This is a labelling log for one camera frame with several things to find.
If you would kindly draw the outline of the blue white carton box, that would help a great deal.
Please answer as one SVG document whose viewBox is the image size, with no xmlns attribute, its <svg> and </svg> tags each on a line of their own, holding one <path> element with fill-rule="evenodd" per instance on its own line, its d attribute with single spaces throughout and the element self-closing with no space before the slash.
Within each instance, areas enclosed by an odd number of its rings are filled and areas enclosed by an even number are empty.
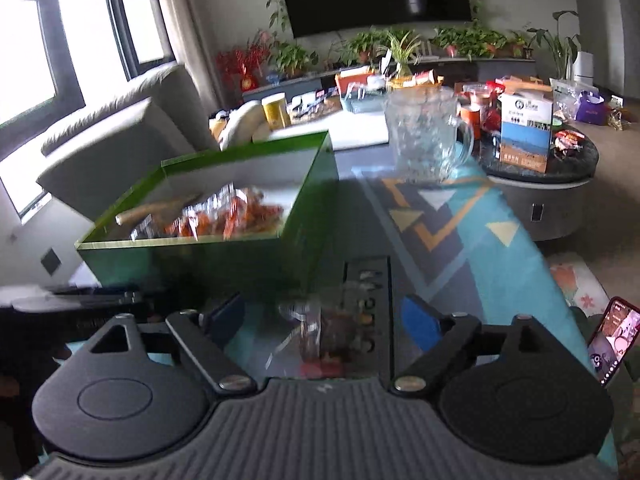
<svg viewBox="0 0 640 480">
<path fill-rule="evenodd" d="M 553 102 L 544 92 L 504 92 L 500 98 L 500 162 L 538 174 L 547 171 Z"/>
</svg>

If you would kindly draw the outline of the orange peanut snack bag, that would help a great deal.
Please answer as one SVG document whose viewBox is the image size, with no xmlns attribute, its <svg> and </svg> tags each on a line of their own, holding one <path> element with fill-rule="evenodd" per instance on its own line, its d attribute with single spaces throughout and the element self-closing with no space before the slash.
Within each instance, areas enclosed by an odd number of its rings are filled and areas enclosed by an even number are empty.
<svg viewBox="0 0 640 480">
<path fill-rule="evenodd" d="M 284 208 L 266 204 L 264 193 L 258 188 L 236 188 L 226 184 L 217 194 L 204 202 L 186 206 L 164 233 L 172 237 L 221 236 L 233 237 L 264 232 L 278 223 Z"/>
</svg>

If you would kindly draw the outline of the clear glass pitcher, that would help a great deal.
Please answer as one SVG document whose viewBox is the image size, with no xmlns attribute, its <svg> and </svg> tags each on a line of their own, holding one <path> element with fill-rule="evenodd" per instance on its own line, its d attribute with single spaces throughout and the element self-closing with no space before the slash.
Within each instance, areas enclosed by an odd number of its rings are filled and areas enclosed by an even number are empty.
<svg viewBox="0 0 640 480">
<path fill-rule="evenodd" d="M 384 118 L 397 171 L 418 182 L 442 182 L 472 155 L 473 128 L 458 115 L 458 97 L 441 86 L 394 90 Z"/>
</svg>

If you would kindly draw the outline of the purple gift bag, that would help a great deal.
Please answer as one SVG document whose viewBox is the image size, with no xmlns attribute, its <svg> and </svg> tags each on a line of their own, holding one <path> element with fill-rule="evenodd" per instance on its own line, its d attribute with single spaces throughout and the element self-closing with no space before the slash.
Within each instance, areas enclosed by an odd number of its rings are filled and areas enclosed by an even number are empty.
<svg viewBox="0 0 640 480">
<path fill-rule="evenodd" d="M 582 91 L 578 96 L 575 119 L 584 124 L 603 126 L 606 123 L 606 104 L 599 92 Z"/>
</svg>

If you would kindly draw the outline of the round dark side table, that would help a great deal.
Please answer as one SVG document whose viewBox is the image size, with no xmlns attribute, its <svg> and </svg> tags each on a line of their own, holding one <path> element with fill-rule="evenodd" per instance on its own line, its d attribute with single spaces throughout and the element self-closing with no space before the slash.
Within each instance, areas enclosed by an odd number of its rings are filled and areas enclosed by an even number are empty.
<svg viewBox="0 0 640 480">
<path fill-rule="evenodd" d="M 544 174 L 500 162 L 495 139 L 478 142 L 477 161 L 535 242 L 567 237 L 582 225 L 599 161 L 590 139 L 585 138 L 575 155 L 550 156 Z"/>
</svg>

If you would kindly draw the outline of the long tan snack bar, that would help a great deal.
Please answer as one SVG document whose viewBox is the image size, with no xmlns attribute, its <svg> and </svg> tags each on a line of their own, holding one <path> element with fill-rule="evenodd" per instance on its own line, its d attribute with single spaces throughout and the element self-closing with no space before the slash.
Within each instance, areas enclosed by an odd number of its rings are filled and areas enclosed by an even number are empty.
<svg viewBox="0 0 640 480">
<path fill-rule="evenodd" d="M 130 224 L 133 226 L 153 214 L 170 214 L 171 212 L 179 211 L 184 206 L 194 203 L 199 197 L 200 194 L 191 194 L 172 198 L 171 200 L 142 204 L 116 214 L 114 220 L 118 226 L 129 226 Z"/>
</svg>

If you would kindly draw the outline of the red flower decoration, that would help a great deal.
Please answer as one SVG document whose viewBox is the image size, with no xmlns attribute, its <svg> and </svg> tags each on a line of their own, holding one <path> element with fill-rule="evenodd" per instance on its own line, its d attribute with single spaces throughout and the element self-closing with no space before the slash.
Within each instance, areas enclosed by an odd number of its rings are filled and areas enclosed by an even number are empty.
<svg viewBox="0 0 640 480">
<path fill-rule="evenodd" d="M 226 84 L 236 82 L 241 93 L 257 89 L 257 75 L 262 76 L 262 66 L 270 59 L 271 44 L 270 33 L 258 30 L 244 46 L 218 52 L 215 61 L 222 80 Z"/>
</svg>

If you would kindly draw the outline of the white oval coffee table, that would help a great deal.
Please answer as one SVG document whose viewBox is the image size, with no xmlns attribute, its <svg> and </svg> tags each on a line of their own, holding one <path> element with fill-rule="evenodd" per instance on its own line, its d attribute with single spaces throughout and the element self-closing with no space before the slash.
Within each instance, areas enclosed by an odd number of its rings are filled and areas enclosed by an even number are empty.
<svg viewBox="0 0 640 480">
<path fill-rule="evenodd" d="M 340 110 L 326 117 L 317 118 L 296 126 L 275 132 L 267 130 L 253 136 L 255 143 L 304 136 L 305 134 L 326 131 L 329 133 L 334 150 L 345 151 L 355 148 L 367 148 L 390 143 L 384 118 L 386 96 L 375 100 L 376 109 L 370 112 L 354 113 Z"/>
</svg>

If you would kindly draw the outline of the black wall socket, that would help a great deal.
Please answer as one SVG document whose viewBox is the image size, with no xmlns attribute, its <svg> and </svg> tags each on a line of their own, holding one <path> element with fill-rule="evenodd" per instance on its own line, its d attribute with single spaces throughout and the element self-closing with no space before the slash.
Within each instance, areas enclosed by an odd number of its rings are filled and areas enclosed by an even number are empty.
<svg viewBox="0 0 640 480">
<path fill-rule="evenodd" d="M 47 274 L 52 276 L 61 266 L 61 259 L 53 248 L 50 248 L 40 259 L 40 263 Z"/>
</svg>

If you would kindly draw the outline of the clear dried dates packet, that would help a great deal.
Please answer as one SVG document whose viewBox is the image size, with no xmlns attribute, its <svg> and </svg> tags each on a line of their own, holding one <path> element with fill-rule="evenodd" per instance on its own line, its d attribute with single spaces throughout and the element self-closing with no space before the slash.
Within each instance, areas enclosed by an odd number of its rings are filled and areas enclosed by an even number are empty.
<svg viewBox="0 0 640 480">
<path fill-rule="evenodd" d="M 270 370 L 287 348 L 295 347 L 303 378 L 343 378 L 345 364 L 354 354 L 366 354 L 375 347 L 367 336 L 367 330 L 374 326 L 374 315 L 362 309 L 352 313 L 325 306 L 317 298 L 280 304 L 278 309 L 294 327 L 270 352 L 265 370 Z"/>
</svg>

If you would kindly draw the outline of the green cardboard box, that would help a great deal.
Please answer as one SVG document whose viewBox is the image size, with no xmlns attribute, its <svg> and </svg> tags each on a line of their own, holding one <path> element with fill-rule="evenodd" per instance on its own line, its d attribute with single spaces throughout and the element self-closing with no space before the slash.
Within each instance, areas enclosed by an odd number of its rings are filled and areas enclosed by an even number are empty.
<svg viewBox="0 0 640 480">
<path fill-rule="evenodd" d="M 105 286 L 265 294 L 306 289 L 338 174 L 329 133 L 163 162 L 77 244 Z"/>
</svg>

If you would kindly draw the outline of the spider plant in pot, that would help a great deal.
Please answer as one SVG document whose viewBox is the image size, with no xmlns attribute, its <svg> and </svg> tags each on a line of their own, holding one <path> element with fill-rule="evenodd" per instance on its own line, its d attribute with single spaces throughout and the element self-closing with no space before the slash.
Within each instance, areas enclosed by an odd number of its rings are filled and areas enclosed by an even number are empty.
<svg viewBox="0 0 640 480">
<path fill-rule="evenodd" d="M 381 48 L 383 73 L 394 77 L 409 77 L 412 75 L 409 65 L 416 64 L 422 48 L 422 39 L 414 30 L 386 30 Z"/>
</svg>

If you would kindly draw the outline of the blue patterned table mat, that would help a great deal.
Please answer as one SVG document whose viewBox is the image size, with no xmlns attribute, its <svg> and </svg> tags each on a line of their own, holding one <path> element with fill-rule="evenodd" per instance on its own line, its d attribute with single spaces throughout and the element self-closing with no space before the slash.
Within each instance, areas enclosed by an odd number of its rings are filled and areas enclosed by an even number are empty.
<svg viewBox="0 0 640 480">
<path fill-rule="evenodd" d="M 130 188 L 77 244 L 102 284 L 187 281 L 255 294 L 332 287 L 349 269 L 390 271 L 392 370 L 419 349 L 401 322 L 416 294 L 445 313 L 504 325 L 531 315 L 579 362 L 585 341 L 547 263 L 501 192 L 474 162 L 442 185 L 396 176 L 390 153 L 335 154 L 326 136 L 250 144 L 163 162 Z M 130 240 L 115 214 L 234 181 L 280 190 L 285 220 L 236 242 Z M 376 379 L 274 380 L 247 408 L 220 414 L 136 479 L 609 479 L 613 443 L 562 466 L 503 463 L 450 434 L 429 406 L 385 393 Z"/>
</svg>

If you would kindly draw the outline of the red smartphone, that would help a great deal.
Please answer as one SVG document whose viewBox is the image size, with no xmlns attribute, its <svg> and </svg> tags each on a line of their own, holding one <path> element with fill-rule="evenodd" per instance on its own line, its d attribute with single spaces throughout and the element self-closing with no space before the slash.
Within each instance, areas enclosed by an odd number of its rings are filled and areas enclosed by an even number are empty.
<svg viewBox="0 0 640 480">
<path fill-rule="evenodd" d="M 588 354 L 594 374 L 605 387 L 622 366 L 639 336 L 639 308 L 629 301 L 613 297 L 590 338 Z"/>
</svg>

